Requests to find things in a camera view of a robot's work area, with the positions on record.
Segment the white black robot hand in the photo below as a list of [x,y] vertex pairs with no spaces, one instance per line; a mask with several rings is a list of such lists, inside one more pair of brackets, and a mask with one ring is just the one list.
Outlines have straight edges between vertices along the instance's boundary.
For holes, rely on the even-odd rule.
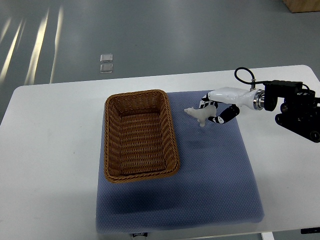
[[216,124],[225,124],[240,113],[240,107],[246,106],[260,111],[264,108],[265,91],[261,89],[245,90],[234,87],[223,87],[208,92],[200,101],[199,108],[208,106],[218,107],[219,103],[229,104],[218,116],[210,116],[209,121]]

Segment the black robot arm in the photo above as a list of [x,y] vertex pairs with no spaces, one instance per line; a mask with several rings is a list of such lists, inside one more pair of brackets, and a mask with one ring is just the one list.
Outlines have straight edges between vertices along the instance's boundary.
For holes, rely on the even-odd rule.
[[246,67],[238,67],[234,77],[250,85],[251,91],[256,89],[257,84],[264,85],[264,90],[258,89],[250,101],[254,109],[272,112],[278,98],[283,98],[275,122],[314,143],[320,142],[320,98],[316,97],[314,90],[300,81],[256,81],[253,72]]

